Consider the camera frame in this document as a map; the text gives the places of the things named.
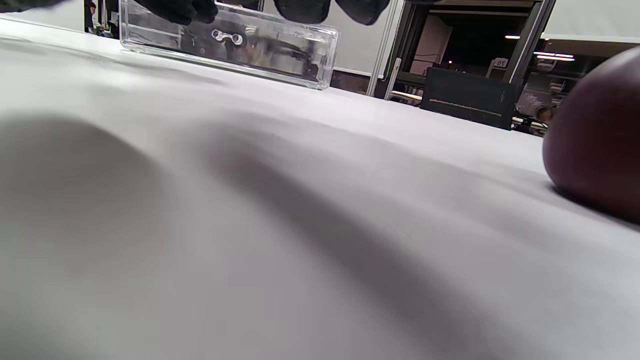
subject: white partition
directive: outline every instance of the white partition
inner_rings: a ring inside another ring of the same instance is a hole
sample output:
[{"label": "white partition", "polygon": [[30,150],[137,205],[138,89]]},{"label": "white partition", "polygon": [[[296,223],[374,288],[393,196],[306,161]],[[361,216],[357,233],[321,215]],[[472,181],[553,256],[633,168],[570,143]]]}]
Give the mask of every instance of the white partition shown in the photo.
[{"label": "white partition", "polygon": [[637,0],[557,0],[543,38],[640,43]]},{"label": "white partition", "polygon": [[[371,26],[366,26],[351,20],[340,6],[332,0],[329,16],[323,24],[333,26],[340,31],[335,69],[371,76],[389,10],[392,6],[397,6],[396,15],[392,23],[393,31],[386,39],[384,62],[388,62],[393,41],[396,37],[397,25],[402,15],[403,5],[403,0],[391,0],[387,9],[378,18],[378,21]],[[265,0],[264,11],[278,13],[273,0]],[[384,67],[380,70],[380,76],[384,75],[384,70]]]},{"label": "white partition", "polygon": [[30,9],[21,13],[3,13],[0,17],[84,31],[83,0],[66,0],[50,8]]}]

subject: transparent acrylic case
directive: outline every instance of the transparent acrylic case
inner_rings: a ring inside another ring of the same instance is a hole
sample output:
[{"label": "transparent acrylic case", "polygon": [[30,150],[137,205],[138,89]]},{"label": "transparent acrylic case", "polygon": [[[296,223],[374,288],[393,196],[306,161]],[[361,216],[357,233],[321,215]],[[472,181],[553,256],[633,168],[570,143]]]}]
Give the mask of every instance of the transparent acrylic case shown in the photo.
[{"label": "transparent acrylic case", "polygon": [[329,87],[338,31],[218,3],[211,24],[178,25],[133,0],[120,1],[129,50],[197,61],[309,88]]}]

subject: gloved hand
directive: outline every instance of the gloved hand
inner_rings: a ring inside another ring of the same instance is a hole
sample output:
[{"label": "gloved hand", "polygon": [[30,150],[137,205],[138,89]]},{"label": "gloved hand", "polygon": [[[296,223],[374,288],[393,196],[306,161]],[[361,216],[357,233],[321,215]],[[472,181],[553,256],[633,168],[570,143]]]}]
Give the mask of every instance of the gloved hand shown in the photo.
[{"label": "gloved hand", "polygon": [[208,24],[213,22],[218,13],[213,0],[136,0],[136,2],[163,19],[182,25],[191,24],[191,21]]},{"label": "gloved hand", "polygon": [[[389,5],[389,0],[336,0],[353,20],[371,25]],[[278,12],[287,20],[319,24],[329,14],[331,0],[275,0]]]}]

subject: black chair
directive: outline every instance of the black chair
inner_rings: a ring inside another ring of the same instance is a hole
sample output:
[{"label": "black chair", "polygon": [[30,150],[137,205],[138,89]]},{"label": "black chair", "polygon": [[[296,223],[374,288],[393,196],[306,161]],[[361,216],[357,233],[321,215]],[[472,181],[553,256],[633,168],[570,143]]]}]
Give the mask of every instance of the black chair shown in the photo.
[{"label": "black chair", "polygon": [[420,108],[511,130],[516,95],[512,84],[430,67]]}]

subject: fluorescent light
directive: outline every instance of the fluorescent light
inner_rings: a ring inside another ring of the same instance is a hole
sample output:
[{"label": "fluorescent light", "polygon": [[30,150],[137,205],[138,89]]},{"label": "fluorescent light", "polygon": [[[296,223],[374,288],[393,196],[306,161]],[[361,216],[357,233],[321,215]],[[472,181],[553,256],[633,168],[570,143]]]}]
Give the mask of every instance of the fluorescent light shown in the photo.
[{"label": "fluorescent light", "polygon": [[560,60],[560,61],[574,61],[575,60],[575,59],[571,59],[571,58],[558,58],[556,56],[544,56],[544,55],[538,55],[538,59]]},{"label": "fluorescent light", "polygon": [[567,55],[567,54],[541,53],[539,51],[534,51],[533,53],[536,55],[542,55],[542,56],[557,56],[559,58],[573,58],[573,55]]}]

